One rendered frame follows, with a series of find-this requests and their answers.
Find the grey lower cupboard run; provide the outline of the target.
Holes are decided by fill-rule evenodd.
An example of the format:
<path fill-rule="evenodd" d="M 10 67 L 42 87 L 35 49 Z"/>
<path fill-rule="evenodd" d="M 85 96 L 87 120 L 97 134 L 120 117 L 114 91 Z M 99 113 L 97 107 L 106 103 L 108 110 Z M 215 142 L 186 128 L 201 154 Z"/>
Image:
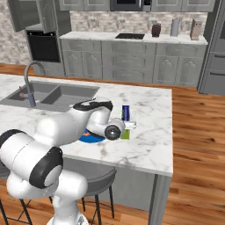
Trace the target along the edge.
<path fill-rule="evenodd" d="M 195 85 L 205 45 L 62 39 L 68 76 L 135 83 Z"/>

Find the blue plate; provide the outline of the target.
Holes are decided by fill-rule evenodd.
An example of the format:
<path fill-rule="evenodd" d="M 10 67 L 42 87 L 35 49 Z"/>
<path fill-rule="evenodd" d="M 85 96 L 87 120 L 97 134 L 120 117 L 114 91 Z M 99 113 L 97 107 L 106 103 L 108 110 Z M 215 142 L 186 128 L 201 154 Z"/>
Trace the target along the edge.
<path fill-rule="evenodd" d="M 105 137 L 99 136 L 97 134 L 94 134 L 90 132 L 88 129 L 84 129 L 84 132 L 89 132 L 89 136 L 84 136 L 83 134 L 80 136 L 79 141 L 80 142 L 85 142 L 85 143 L 96 143 L 96 142 L 102 142 Z"/>

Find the dark brown jar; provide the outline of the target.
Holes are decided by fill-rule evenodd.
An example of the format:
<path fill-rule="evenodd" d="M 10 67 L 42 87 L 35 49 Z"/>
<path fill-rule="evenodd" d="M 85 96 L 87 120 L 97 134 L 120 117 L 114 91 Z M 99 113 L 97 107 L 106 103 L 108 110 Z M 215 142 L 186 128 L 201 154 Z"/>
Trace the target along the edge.
<path fill-rule="evenodd" d="M 159 23 L 153 24 L 151 30 L 152 36 L 158 37 L 160 35 L 160 32 L 161 32 L 161 25 Z"/>

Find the grey fridge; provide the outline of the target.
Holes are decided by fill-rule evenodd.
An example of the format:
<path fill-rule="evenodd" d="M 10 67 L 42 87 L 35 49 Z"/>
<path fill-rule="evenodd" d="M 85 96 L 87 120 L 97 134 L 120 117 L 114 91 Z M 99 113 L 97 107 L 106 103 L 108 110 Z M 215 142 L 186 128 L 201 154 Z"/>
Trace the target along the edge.
<path fill-rule="evenodd" d="M 207 40 L 197 92 L 225 95 L 225 0 L 215 0 L 203 34 Z"/>

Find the grey kitchen island base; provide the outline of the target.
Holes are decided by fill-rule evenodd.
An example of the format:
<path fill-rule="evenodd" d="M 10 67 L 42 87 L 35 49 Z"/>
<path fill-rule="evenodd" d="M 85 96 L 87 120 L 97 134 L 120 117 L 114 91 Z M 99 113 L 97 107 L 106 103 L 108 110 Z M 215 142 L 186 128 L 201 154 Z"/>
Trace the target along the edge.
<path fill-rule="evenodd" d="M 148 225 L 162 225 L 163 214 L 171 185 L 171 177 L 91 163 L 65 157 L 64 169 L 82 174 L 87 178 L 98 178 L 115 169 L 112 183 L 113 204 L 149 211 Z M 109 190 L 98 196 L 99 200 L 110 199 Z"/>

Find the grey round stool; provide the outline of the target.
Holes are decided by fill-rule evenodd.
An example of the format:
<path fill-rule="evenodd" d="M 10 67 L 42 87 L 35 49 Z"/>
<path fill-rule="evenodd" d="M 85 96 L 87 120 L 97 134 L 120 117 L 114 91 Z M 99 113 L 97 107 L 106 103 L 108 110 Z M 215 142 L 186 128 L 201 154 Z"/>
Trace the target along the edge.
<path fill-rule="evenodd" d="M 95 197 L 95 204 L 96 204 L 96 211 L 95 214 L 98 215 L 98 225 L 102 225 L 101 221 L 101 214 L 100 214 L 100 202 L 99 202 L 99 194 L 104 192 L 105 190 L 109 190 L 110 195 L 110 206 L 112 212 L 112 217 L 114 217 L 114 207 L 113 207 L 113 189 L 112 184 L 115 179 L 116 170 L 112 169 L 108 171 L 106 174 L 98 177 L 98 178 L 91 178 L 88 180 L 88 190 L 87 193 L 82 197 L 82 204 L 83 210 L 85 210 L 85 197 L 94 196 Z"/>
<path fill-rule="evenodd" d="M 10 170 L 7 169 L 0 161 L 0 185 L 3 184 L 8 176 Z M 27 207 L 30 201 L 25 203 L 24 200 L 14 200 L 8 196 L 7 191 L 0 190 L 0 211 L 3 214 L 4 222 L 10 225 L 10 221 L 17 221 L 27 225 L 33 225 L 32 219 L 28 213 Z"/>

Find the beige knife block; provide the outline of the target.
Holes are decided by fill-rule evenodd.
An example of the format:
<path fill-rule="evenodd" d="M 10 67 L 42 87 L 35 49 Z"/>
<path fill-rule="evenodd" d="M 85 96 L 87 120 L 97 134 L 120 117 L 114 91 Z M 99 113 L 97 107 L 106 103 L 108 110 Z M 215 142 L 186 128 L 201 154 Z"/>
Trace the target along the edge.
<path fill-rule="evenodd" d="M 192 26 L 191 26 L 191 31 L 190 31 L 191 40 L 199 39 L 201 27 L 202 27 L 202 20 L 200 18 L 194 18 L 192 20 Z"/>

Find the black microwave oven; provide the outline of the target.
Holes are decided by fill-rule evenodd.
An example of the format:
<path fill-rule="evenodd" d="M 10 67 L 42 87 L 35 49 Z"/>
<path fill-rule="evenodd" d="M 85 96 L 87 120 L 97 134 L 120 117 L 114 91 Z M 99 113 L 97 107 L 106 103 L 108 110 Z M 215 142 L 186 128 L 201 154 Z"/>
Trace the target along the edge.
<path fill-rule="evenodd" d="M 110 11 L 149 11 L 151 0 L 110 0 Z"/>

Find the grey double sink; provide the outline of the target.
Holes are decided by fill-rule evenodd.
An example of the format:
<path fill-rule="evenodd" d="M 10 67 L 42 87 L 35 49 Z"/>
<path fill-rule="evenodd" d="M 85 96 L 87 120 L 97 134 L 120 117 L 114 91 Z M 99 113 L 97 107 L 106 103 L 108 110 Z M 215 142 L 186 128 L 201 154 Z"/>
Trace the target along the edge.
<path fill-rule="evenodd" d="M 36 102 L 35 109 L 61 113 L 76 103 L 94 98 L 99 90 L 97 86 L 39 81 L 31 81 L 30 88 Z"/>

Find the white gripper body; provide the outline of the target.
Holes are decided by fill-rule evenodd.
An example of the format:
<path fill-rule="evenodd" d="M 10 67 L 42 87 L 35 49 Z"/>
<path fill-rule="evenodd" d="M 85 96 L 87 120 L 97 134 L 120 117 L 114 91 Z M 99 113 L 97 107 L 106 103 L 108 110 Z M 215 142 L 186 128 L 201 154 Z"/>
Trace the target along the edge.
<path fill-rule="evenodd" d="M 125 121 L 125 129 L 133 130 L 136 129 L 137 125 L 135 121 Z"/>

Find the blue drink can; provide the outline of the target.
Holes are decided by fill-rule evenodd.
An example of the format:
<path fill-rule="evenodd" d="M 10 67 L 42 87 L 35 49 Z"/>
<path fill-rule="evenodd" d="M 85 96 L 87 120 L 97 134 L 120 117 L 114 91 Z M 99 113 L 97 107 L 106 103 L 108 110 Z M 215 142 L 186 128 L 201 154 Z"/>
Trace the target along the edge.
<path fill-rule="evenodd" d="M 124 121 L 130 121 L 130 111 L 128 105 L 122 106 L 122 119 Z"/>

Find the grey cupboard run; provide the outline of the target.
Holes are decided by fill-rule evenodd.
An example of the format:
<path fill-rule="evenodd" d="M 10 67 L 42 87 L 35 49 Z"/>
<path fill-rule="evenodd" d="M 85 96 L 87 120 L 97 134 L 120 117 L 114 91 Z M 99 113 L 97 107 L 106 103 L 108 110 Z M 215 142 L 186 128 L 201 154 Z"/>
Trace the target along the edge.
<path fill-rule="evenodd" d="M 59 0 L 63 11 L 110 11 L 110 0 Z M 215 0 L 151 0 L 153 12 L 211 12 Z"/>
<path fill-rule="evenodd" d="M 135 83 L 195 85 L 205 45 L 62 39 L 68 76 Z"/>

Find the black wall oven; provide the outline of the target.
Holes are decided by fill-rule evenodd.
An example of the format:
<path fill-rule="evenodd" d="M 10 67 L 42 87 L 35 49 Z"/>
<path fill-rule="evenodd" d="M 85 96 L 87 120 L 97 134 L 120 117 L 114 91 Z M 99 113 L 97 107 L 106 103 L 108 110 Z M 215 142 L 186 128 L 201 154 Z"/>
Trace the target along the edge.
<path fill-rule="evenodd" d="M 62 51 L 57 32 L 26 30 L 31 59 L 39 62 L 46 76 L 65 76 Z"/>

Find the black hob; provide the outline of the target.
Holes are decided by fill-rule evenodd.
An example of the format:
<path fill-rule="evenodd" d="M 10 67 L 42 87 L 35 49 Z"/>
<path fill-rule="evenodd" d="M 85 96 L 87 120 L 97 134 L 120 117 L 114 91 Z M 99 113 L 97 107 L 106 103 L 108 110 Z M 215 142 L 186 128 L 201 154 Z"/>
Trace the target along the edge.
<path fill-rule="evenodd" d="M 119 33 L 115 39 L 142 40 L 145 33 Z"/>

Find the grey curved tap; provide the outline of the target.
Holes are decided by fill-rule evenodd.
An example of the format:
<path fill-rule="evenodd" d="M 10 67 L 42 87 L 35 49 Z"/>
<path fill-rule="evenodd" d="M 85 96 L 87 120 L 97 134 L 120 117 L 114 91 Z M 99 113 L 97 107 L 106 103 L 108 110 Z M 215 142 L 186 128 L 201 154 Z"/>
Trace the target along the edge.
<path fill-rule="evenodd" d="M 27 64 L 27 66 L 25 67 L 25 72 L 24 72 L 24 80 L 25 80 L 25 87 L 27 89 L 27 93 L 24 93 L 22 91 L 22 89 L 19 89 L 19 97 L 22 98 L 22 99 L 28 99 L 29 103 L 30 103 L 30 106 L 35 107 L 36 102 L 35 102 L 34 95 L 31 91 L 31 87 L 30 87 L 29 80 L 28 80 L 28 71 L 29 71 L 29 68 L 32 65 L 38 65 L 40 67 L 40 70 L 42 71 L 42 74 L 45 74 L 44 67 L 42 66 L 42 64 L 40 62 L 37 62 L 37 61 L 29 62 Z"/>

